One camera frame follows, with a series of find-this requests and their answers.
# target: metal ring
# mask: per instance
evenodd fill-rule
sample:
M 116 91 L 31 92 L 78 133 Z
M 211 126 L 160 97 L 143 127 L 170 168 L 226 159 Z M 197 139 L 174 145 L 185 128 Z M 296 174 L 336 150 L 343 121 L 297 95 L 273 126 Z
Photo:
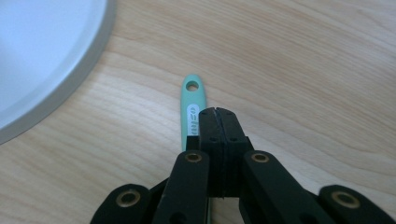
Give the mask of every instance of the metal ring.
M 189 162 L 198 162 L 202 160 L 202 156 L 197 153 L 189 153 L 186 155 L 186 160 Z
M 140 193 L 135 189 L 128 189 L 124 192 L 120 193 L 117 197 L 117 205 L 119 207 L 130 207 L 137 204 L 140 201 Z
M 256 162 L 268 162 L 270 160 L 267 155 L 261 153 L 255 153 L 251 155 L 251 159 Z
M 355 198 L 353 195 L 343 192 L 343 191 L 335 191 L 332 193 L 332 199 L 343 205 L 344 207 L 347 208 L 359 208 L 361 206 L 361 202 L 357 198 Z

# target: white plate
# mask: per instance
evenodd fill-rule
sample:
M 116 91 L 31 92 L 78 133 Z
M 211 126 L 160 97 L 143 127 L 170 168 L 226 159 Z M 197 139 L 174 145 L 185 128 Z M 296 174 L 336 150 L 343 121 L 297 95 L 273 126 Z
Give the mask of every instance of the white plate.
M 0 2 L 0 144 L 55 110 L 91 72 L 113 0 Z

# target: wood grain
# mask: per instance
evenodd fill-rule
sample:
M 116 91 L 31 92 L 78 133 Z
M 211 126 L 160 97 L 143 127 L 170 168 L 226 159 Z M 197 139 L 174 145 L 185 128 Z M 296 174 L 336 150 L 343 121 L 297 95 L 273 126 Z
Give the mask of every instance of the wood grain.
M 196 73 L 305 187 L 351 187 L 396 218 L 396 3 L 118 1 L 88 79 L 0 146 L 1 223 L 89 223 L 114 188 L 153 187 L 180 152 Z M 243 223 L 215 200 L 213 223 Z

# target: teal handle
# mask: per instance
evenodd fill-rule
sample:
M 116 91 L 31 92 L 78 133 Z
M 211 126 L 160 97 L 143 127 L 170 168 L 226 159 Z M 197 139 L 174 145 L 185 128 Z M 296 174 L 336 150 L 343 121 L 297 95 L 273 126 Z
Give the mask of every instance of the teal handle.
M 199 135 L 198 114 L 204 109 L 206 109 L 204 83 L 195 74 L 186 76 L 181 86 L 180 97 L 182 151 L 186 150 L 188 135 Z

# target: white label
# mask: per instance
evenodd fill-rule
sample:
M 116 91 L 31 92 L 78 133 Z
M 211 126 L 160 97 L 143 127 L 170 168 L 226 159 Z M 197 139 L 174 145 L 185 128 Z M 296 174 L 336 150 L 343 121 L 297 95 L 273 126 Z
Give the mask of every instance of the white label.
M 187 135 L 198 135 L 199 133 L 199 106 L 189 105 L 187 106 Z

